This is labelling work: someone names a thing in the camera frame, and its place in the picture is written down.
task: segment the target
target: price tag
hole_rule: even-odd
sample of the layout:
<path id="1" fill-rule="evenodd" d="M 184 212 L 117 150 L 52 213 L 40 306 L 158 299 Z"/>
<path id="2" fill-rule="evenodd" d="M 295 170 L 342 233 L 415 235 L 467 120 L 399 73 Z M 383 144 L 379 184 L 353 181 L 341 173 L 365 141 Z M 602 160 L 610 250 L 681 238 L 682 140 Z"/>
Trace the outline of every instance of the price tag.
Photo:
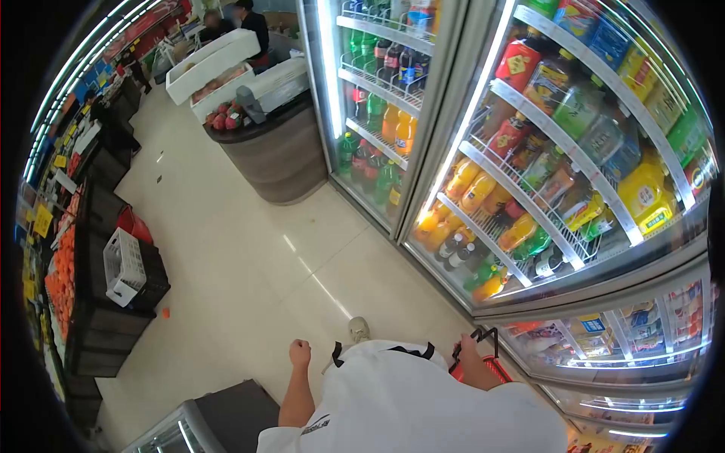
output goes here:
<path id="1" fill-rule="evenodd" d="M 48 228 L 50 223 L 53 221 L 53 214 L 46 209 L 42 204 L 38 207 L 38 214 L 36 215 L 36 223 L 33 226 L 33 232 L 46 237 L 48 235 Z"/>

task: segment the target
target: shopping basket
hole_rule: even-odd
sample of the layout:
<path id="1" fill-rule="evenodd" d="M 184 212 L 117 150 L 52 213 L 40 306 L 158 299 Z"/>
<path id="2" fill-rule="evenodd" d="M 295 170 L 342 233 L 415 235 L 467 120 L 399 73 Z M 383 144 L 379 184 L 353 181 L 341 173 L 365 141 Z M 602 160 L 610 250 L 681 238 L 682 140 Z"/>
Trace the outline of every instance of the shopping basket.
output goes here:
<path id="1" fill-rule="evenodd" d="M 483 332 L 480 328 L 477 328 L 471 334 L 471 338 L 476 339 L 476 343 L 480 343 L 481 340 L 487 336 L 494 336 L 494 354 L 487 355 L 481 358 L 486 363 L 486 366 L 493 371 L 493 373 L 501 380 L 501 383 L 511 382 L 511 377 L 506 373 L 501 364 L 498 362 L 498 329 L 491 328 L 486 332 Z M 453 365 L 448 369 L 448 373 L 451 374 L 457 381 L 463 382 L 463 369 L 458 366 L 458 355 L 460 354 L 460 343 L 456 345 L 453 351 Z"/>

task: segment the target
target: yellow package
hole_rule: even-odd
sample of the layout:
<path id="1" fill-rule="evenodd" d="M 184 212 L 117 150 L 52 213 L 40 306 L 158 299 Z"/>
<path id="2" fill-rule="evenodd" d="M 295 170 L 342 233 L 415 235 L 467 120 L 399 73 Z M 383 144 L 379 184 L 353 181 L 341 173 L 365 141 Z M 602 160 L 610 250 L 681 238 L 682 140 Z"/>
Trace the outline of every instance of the yellow package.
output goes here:
<path id="1" fill-rule="evenodd" d="M 637 36 L 629 46 L 617 74 L 639 100 L 644 102 L 659 78 L 655 66 L 662 67 L 661 60 L 650 45 Z"/>
<path id="2" fill-rule="evenodd" d="M 571 215 L 568 219 L 564 220 L 567 228 L 571 231 L 577 231 L 588 222 L 592 221 L 596 216 L 604 212 L 605 204 L 604 199 L 595 192 L 592 199 L 587 205 L 577 211 L 574 215 Z"/>

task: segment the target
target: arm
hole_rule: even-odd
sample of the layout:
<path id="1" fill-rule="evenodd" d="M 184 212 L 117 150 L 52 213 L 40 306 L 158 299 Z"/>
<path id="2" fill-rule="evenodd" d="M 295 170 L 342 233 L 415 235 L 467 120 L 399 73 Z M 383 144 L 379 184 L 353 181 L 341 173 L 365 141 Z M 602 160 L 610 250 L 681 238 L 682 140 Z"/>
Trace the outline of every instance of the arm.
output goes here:
<path id="1" fill-rule="evenodd" d="M 289 378 L 287 394 L 279 408 L 278 424 L 303 428 L 315 412 L 315 402 L 307 380 L 307 368 L 310 366 L 310 344 L 303 340 L 292 341 L 289 345 L 289 359 L 292 362 L 292 375 Z"/>

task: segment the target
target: red bucket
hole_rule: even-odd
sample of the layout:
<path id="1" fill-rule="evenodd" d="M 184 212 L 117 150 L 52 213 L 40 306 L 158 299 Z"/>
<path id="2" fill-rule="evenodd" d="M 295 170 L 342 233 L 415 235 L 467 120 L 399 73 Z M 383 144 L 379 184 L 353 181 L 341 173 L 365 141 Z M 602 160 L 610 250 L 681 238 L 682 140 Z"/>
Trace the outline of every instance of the red bucket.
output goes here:
<path id="1" fill-rule="evenodd" d="M 116 228 L 124 230 L 139 241 L 154 245 L 154 239 L 151 237 L 149 227 L 146 226 L 146 223 L 138 215 L 133 213 L 130 205 L 121 211 L 116 221 Z"/>

